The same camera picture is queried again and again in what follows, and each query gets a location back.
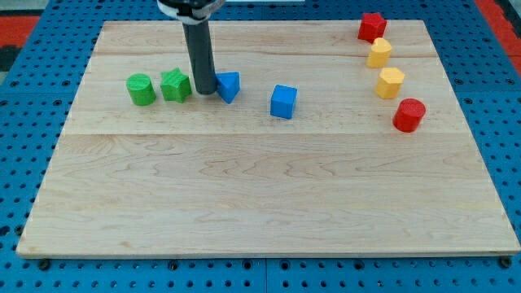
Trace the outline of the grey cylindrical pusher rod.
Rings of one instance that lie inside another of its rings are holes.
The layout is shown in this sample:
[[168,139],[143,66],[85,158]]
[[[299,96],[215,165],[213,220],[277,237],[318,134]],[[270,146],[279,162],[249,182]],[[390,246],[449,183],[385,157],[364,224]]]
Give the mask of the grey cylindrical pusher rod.
[[196,91],[203,95],[213,94],[217,90],[217,76],[208,21],[182,26]]

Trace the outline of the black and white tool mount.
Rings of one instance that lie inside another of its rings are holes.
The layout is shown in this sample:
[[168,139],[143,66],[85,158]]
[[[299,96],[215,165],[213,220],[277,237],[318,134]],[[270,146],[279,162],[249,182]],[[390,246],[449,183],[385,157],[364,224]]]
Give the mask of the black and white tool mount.
[[225,0],[157,0],[160,11],[183,24],[197,25],[209,20]]

